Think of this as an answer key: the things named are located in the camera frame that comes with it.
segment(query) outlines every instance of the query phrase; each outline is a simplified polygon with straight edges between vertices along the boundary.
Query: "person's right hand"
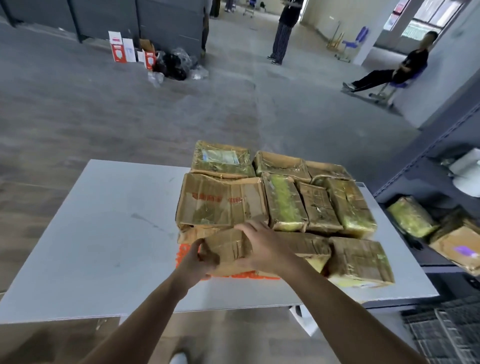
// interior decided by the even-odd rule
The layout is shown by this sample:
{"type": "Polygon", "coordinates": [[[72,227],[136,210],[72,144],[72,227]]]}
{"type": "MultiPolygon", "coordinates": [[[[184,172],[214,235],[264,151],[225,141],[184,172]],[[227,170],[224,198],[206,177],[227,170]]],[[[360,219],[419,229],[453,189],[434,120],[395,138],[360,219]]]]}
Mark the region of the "person's right hand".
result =
{"type": "Polygon", "coordinates": [[[297,257],[264,222],[249,220],[234,229],[243,231],[252,243],[252,255],[239,262],[247,267],[280,275],[280,270],[297,257]]]}

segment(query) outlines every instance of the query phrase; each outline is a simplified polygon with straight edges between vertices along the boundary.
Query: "black t-shirt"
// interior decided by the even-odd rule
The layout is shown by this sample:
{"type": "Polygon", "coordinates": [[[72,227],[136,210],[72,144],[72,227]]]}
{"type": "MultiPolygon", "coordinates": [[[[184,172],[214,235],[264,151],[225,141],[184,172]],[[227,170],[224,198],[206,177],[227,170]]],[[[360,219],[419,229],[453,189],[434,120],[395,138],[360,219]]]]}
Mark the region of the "black t-shirt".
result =
{"type": "Polygon", "coordinates": [[[397,72],[397,78],[404,78],[405,82],[406,80],[410,79],[414,74],[416,74],[421,68],[427,65],[427,59],[428,59],[428,51],[427,50],[422,50],[418,51],[417,49],[414,50],[413,52],[410,52],[402,62],[402,64],[405,67],[408,67],[411,69],[410,72],[406,73],[403,72],[402,70],[399,70],[397,72]]]}
{"type": "MultiPolygon", "coordinates": [[[[303,0],[293,0],[296,4],[303,4],[303,0]]],[[[280,22],[293,28],[293,26],[297,23],[300,17],[301,8],[295,8],[293,6],[285,5],[283,8],[282,15],[280,15],[280,22]]]]}

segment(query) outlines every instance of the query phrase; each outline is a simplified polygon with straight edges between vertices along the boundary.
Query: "striped pants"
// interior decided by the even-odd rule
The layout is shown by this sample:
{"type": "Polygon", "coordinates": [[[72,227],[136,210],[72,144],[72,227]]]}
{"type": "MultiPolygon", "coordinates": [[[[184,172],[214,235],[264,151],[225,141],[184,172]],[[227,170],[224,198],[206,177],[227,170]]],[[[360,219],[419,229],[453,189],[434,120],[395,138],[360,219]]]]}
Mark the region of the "striped pants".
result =
{"type": "Polygon", "coordinates": [[[278,22],[278,28],[276,30],[275,42],[273,43],[273,56],[278,63],[282,63],[283,57],[287,51],[288,39],[292,28],[285,24],[278,22]]]}

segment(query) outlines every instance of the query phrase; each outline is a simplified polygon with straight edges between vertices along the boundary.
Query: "seated person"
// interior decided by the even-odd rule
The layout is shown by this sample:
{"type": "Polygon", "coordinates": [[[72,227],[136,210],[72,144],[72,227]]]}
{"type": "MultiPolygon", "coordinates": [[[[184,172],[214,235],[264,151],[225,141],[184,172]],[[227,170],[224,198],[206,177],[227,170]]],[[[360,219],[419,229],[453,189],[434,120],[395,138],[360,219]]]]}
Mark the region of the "seated person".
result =
{"type": "Polygon", "coordinates": [[[411,52],[407,58],[399,64],[398,69],[370,72],[361,80],[354,81],[350,84],[344,82],[343,88],[350,92],[359,92],[378,85],[386,84],[387,82],[393,81],[396,84],[404,83],[427,65],[428,48],[432,46],[437,38],[437,32],[428,32],[420,41],[419,48],[411,52]]]}

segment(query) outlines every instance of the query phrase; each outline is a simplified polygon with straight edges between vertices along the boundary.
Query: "white table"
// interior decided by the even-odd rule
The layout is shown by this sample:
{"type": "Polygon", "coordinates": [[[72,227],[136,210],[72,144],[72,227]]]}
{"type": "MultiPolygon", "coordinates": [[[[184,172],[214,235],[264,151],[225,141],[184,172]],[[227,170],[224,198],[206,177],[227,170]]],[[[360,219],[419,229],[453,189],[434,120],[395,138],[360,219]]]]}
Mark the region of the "white table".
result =
{"type": "MultiPolygon", "coordinates": [[[[0,324],[130,314],[175,268],[175,210],[188,168],[91,160],[0,301],[0,324]]],[[[345,289],[364,302],[438,295],[374,198],[374,239],[396,283],[345,289]]],[[[202,281],[176,311],[300,304],[281,280],[202,281]]]]}

